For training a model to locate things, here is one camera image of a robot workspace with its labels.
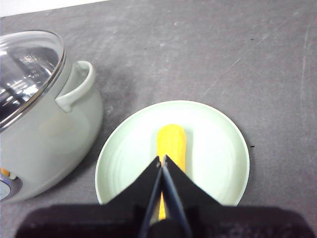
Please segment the gray table surface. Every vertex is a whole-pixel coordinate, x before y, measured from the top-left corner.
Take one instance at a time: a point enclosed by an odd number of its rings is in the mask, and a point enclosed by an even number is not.
[[[241,205],[293,209],[317,232],[315,0],[112,0],[1,19],[2,34],[27,29],[57,32],[73,58],[92,62],[106,113],[68,177],[1,205],[1,237],[36,208],[97,203],[95,166],[111,132],[175,99],[215,107],[242,131],[251,168]]]

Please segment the pot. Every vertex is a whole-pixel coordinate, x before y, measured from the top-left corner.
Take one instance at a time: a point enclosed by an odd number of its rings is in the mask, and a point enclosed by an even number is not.
[[[1,201],[35,196],[69,174],[101,127],[95,70],[47,31],[0,37]]]

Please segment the light green plate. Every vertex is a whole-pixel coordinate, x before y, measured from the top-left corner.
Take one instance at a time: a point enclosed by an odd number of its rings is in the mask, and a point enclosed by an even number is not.
[[[126,119],[106,141],[95,183],[100,204],[130,185],[156,156],[158,130],[184,127],[186,174],[223,205],[237,205],[249,177],[249,153],[237,126],[223,113],[191,101],[169,101],[144,108]]]

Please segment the plate rim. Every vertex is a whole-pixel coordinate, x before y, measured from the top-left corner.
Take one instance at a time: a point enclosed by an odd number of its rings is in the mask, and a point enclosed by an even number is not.
[[[99,194],[99,188],[98,188],[98,171],[99,171],[99,167],[100,167],[100,162],[101,162],[101,158],[102,158],[102,155],[104,153],[104,150],[107,146],[107,144],[109,143],[109,141],[111,140],[111,138],[116,134],[116,132],[125,124],[127,123],[129,120],[131,120],[132,117],[134,117],[135,115],[139,114],[139,113],[142,113],[143,111],[151,108],[151,107],[155,107],[155,106],[158,106],[158,105],[161,105],[161,104],[169,104],[169,103],[189,103],[189,104],[197,104],[197,105],[200,105],[200,106],[203,106],[203,107],[206,107],[210,110],[213,110],[215,111],[216,113],[220,114],[221,116],[224,117],[224,119],[226,119],[233,127],[234,129],[237,131],[241,141],[242,141],[242,144],[243,144],[243,147],[244,147],[244,150],[246,152],[246,162],[247,162],[247,166],[246,166],[246,178],[244,180],[244,183],[243,183],[243,186],[242,186],[242,189],[241,189],[241,192],[239,194],[239,196],[237,197],[236,201],[232,204],[233,206],[237,206],[238,203],[241,201],[241,198],[246,190],[246,187],[247,187],[247,184],[248,184],[248,181],[249,181],[249,175],[250,175],[250,155],[249,155],[249,150],[248,150],[248,146],[247,146],[247,143],[242,135],[242,132],[239,130],[239,128],[237,127],[237,125],[227,116],[225,115],[224,113],[222,113],[221,111],[219,111],[218,109],[216,108],[213,108],[209,105],[206,105],[206,104],[203,104],[203,103],[199,103],[199,102],[195,102],[195,101],[190,101],[190,100],[171,100],[171,101],[164,101],[164,102],[160,102],[160,103],[155,103],[155,104],[152,104],[152,105],[149,105],[147,107],[144,107],[138,111],[136,111],[135,113],[131,114],[129,117],[127,117],[123,122],[120,123],[119,126],[117,126],[117,128],[111,133],[111,135],[108,137],[108,139],[106,140],[106,142],[104,143],[99,155],[98,155],[98,160],[97,160],[97,164],[96,164],[96,169],[95,169],[95,190],[96,190],[96,195],[97,195],[97,199],[98,199],[98,202],[99,204],[103,204],[102,202],[102,199],[100,198],[100,194]]]

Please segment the yellow corn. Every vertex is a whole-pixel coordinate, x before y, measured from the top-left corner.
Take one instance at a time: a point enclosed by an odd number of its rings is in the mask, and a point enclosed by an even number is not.
[[[163,163],[164,155],[168,155],[185,172],[186,134],[184,129],[176,124],[163,126],[157,135],[157,153],[161,163]],[[158,218],[159,220],[166,218],[163,194],[161,194]]]
[[[5,168],[2,168],[1,167],[1,173],[3,174],[3,175],[5,175],[5,176],[10,176],[10,172],[8,171],[8,170],[6,170]]]

